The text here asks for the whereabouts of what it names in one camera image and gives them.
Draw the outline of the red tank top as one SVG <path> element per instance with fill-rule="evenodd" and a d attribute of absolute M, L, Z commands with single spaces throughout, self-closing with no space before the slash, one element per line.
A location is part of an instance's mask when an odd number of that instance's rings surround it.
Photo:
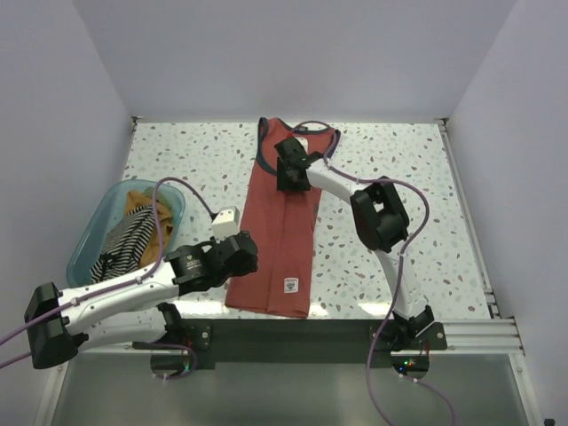
<path fill-rule="evenodd" d="M 276 145 L 287 137 L 304 138 L 307 152 L 323 153 L 341 137 L 334 128 L 292 128 L 279 118 L 262 117 L 257 152 L 248 182 L 241 228 L 258 248 L 257 271 L 230 279 L 229 308 L 304 319 L 310 309 L 314 230 L 321 191 L 277 189 Z"/>

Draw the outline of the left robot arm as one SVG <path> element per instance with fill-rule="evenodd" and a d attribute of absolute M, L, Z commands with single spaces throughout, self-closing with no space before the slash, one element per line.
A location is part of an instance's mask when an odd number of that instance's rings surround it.
<path fill-rule="evenodd" d="M 183 245 L 147 268 L 80 288 L 46 283 L 24 314 L 35 369 L 63 364 L 81 351 L 128 340 L 178 346 L 184 337 L 172 299 L 206 292 L 255 272 L 258 248 L 246 231 L 221 241 Z"/>

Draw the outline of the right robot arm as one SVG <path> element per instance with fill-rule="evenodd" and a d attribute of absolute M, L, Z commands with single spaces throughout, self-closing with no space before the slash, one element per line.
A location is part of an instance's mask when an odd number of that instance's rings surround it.
<path fill-rule="evenodd" d="M 350 175 L 334 167 L 328 153 L 307 153 L 294 137 L 279 142 L 275 150 L 280 191 L 316 188 L 351 206 L 356 233 L 363 245 L 376 254 L 392 294 L 385 324 L 376 335 L 393 350 L 416 348 L 426 339 L 434 315 L 406 255 L 409 243 L 430 217 L 430 205 L 424 204 L 424 219 L 416 232 L 410 233 L 410 219 L 396 186 L 415 192 L 414 186 L 388 177 L 371 179 Z"/>

